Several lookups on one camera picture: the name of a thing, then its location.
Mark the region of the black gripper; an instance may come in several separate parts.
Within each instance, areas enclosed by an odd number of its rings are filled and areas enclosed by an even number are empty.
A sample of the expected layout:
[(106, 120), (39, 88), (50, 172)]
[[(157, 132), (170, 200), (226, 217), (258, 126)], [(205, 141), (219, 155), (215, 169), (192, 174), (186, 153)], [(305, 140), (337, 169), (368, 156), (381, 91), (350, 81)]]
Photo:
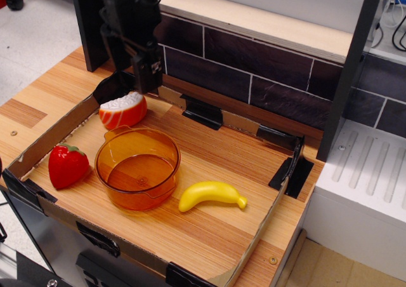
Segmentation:
[(162, 56), (154, 30), (161, 22), (160, 0), (102, 0), (100, 32), (116, 69), (131, 64), (140, 94), (162, 85)]

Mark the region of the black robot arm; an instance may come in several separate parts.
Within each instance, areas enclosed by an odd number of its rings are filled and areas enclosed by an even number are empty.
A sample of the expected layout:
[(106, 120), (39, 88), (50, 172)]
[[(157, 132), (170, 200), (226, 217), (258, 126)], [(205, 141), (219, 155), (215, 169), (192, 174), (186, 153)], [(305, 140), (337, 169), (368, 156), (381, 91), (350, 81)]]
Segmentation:
[(161, 0), (101, 0), (100, 33), (121, 83), (140, 94), (162, 85), (162, 52), (154, 34)]

